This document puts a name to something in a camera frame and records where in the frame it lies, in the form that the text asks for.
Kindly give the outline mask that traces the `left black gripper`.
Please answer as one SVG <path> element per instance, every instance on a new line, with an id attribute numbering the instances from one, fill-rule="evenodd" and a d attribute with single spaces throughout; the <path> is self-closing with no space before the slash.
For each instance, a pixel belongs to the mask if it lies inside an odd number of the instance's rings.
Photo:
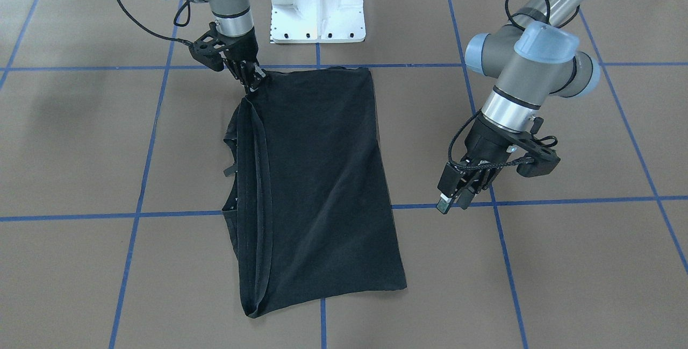
<path id="1" fill-rule="evenodd" d="M 464 140 L 466 153 L 462 165 L 477 166 L 480 163 L 507 163 L 508 148 L 513 145 L 517 131 L 505 129 L 484 115 L 477 115 Z M 437 210 L 445 215 L 453 206 L 467 209 L 475 195 L 488 190 L 497 177 L 497 169 L 464 170 L 447 162 L 438 182 L 440 199 Z"/>

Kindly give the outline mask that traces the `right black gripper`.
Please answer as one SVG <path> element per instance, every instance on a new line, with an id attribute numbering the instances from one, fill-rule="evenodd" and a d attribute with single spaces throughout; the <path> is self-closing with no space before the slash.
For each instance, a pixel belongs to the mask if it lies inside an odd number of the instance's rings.
<path id="1" fill-rule="evenodd" d="M 222 66 L 229 67 L 231 62 L 231 74 L 241 82 L 245 93 L 255 92 L 268 77 L 257 59 L 259 46 L 255 31 L 248 31 L 241 36 L 221 34 L 220 40 L 225 43 Z"/>

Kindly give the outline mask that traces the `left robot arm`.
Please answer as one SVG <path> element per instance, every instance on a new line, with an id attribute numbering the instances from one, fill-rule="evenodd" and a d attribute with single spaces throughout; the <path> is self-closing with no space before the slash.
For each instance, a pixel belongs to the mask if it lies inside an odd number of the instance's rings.
<path id="1" fill-rule="evenodd" d="M 600 65 L 578 49 L 578 37 L 564 30 L 585 0 L 530 0 L 511 12 L 496 33 L 475 35 L 467 44 L 468 69 L 496 80 L 481 109 L 461 127 L 466 153 L 455 160 L 450 141 L 438 182 L 437 209 L 454 204 L 467 209 L 475 195 L 489 189 L 500 171 L 516 167 L 524 177 L 551 173 L 560 158 L 557 138 L 537 138 L 540 109 L 549 96 L 577 97 L 591 92 Z"/>

